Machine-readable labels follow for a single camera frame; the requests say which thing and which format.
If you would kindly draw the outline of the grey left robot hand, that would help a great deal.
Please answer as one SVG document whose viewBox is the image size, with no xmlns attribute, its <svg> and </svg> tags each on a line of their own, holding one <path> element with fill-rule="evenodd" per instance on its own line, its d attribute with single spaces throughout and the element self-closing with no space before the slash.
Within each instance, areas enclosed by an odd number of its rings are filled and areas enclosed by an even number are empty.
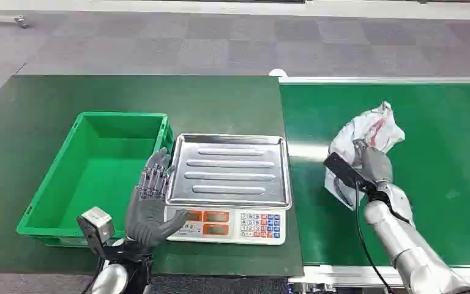
<svg viewBox="0 0 470 294">
<path fill-rule="evenodd" d="M 172 219 L 164 220 L 165 195 L 173 172 L 168 166 L 170 159 L 165 147 L 148 158 L 127 208 L 125 235 L 147 248 L 158 246 L 181 229 L 188 218 L 185 210 L 178 210 Z"/>
</svg>

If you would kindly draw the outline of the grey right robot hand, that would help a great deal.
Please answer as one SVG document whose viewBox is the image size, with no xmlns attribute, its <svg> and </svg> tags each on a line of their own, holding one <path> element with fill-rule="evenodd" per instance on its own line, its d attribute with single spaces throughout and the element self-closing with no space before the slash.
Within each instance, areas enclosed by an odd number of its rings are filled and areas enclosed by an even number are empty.
<svg viewBox="0 0 470 294">
<path fill-rule="evenodd" d="M 352 166 L 370 182 L 393 182 L 393 170 L 387 154 L 369 146 L 364 140 L 354 140 L 355 156 Z"/>
</svg>

